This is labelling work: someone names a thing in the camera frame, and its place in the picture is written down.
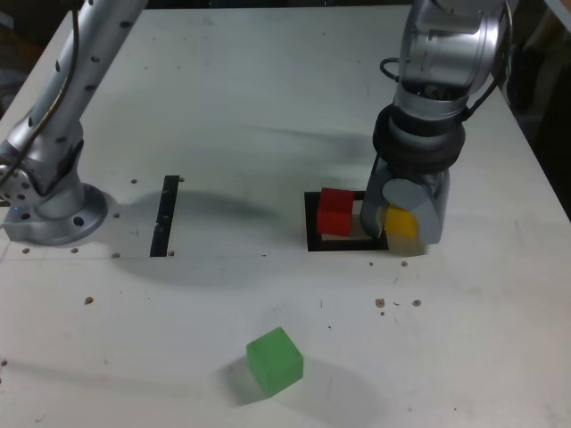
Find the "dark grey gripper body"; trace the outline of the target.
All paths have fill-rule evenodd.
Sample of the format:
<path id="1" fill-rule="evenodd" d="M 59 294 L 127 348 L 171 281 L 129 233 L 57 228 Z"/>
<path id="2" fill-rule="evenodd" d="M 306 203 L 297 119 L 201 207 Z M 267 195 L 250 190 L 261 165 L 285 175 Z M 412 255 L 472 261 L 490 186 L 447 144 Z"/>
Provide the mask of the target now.
<path id="1" fill-rule="evenodd" d="M 417 197 L 426 194 L 436 197 L 440 192 L 440 174 L 421 174 L 404 169 L 392 169 L 392 178 L 387 182 L 390 197 Z"/>

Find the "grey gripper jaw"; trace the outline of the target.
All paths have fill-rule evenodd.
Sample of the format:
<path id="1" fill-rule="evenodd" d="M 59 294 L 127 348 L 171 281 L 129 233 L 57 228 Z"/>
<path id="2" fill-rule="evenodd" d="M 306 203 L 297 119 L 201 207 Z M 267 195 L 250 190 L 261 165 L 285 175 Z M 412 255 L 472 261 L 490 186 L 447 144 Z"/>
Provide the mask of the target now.
<path id="1" fill-rule="evenodd" d="M 445 170 L 421 177 L 417 184 L 404 178 L 394 178 L 383 186 L 387 202 L 412 214 L 418 222 L 420 242 L 433 245 L 441 241 L 450 189 L 450 174 Z"/>
<path id="2" fill-rule="evenodd" d="M 368 180 L 360 210 L 360 223 L 367 235 L 381 235 L 388 202 L 383 196 L 383 187 L 391 179 L 388 169 L 378 169 Z"/>

